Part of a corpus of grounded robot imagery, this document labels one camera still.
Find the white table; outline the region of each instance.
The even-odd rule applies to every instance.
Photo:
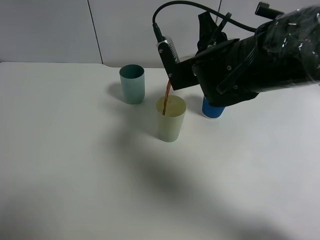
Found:
[[[260,94],[154,137],[163,69],[122,102],[118,68],[0,63],[0,238],[318,240],[320,88]]]

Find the yellow paper cup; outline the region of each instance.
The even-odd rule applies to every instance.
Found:
[[[179,96],[169,95],[166,104],[165,115],[163,115],[165,97],[156,102],[158,137],[167,143],[177,140],[182,123],[184,121],[187,104]]]

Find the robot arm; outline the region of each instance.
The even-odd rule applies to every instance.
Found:
[[[208,12],[200,14],[198,52],[183,62],[169,37],[157,37],[173,89],[200,84],[212,106],[226,107],[261,92],[319,83],[320,6],[284,14],[260,3],[256,14],[272,20],[252,28],[254,35],[243,40],[228,40],[222,32],[230,13],[219,26]]]

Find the blue paper cup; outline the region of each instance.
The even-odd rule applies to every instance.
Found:
[[[203,97],[202,112],[206,118],[217,119],[221,116],[224,109],[225,107],[214,107],[209,105],[209,102],[206,100],[205,97]]]
[[[140,104],[145,99],[145,70],[130,64],[119,71],[124,100],[127,104]]]

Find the cup rim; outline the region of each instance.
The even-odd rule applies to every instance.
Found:
[[[135,77],[135,78],[125,77],[124,74],[121,73],[121,72],[122,72],[125,68],[128,68],[128,67],[138,67],[140,70],[142,70],[141,75],[138,76],[138,77]],[[135,80],[135,79],[141,78],[141,76],[143,76],[144,74],[145,74],[145,69],[144,69],[142,66],[138,65],[138,64],[127,64],[127,65],[121,67],[120,70],[119,70],[119,75],[120,75],[122,78],[124,78],[124,79],[130,79],[130,80]]]
[[[181,100],[183,101],[183,103],[184,103],[184,111],[183,111],[183,113],[181,113],[181,114],[178,115],[178,116],[166,116],[166,115],[163,115],[161,111],[158,111],[158,109],[157,109],[157,104],[158,104],[158,102],[159,102],[160,100],[164,99],[165,97],[166,97],[166,96],[160,97],[160,98],[156,101],[156,103],[155,103],[155,109],[156,109],[156,111],[157,111],[159,114],[161,114],[162,116],[164,116],[164,117],[166,117],[166,118],[174,119],[174,118],[179,118],[179,117],[181,117],[183,114],[186,113],[186,111],[187,111],[187,102],[186,102],[182,97],[180,97],[180,96],[177,96],[177,95],[169,95],[169,96],[168,96],[168,99],[169,99],[170,97],[177,97],[177,98],[179,98],[179,99],[181,99]]]

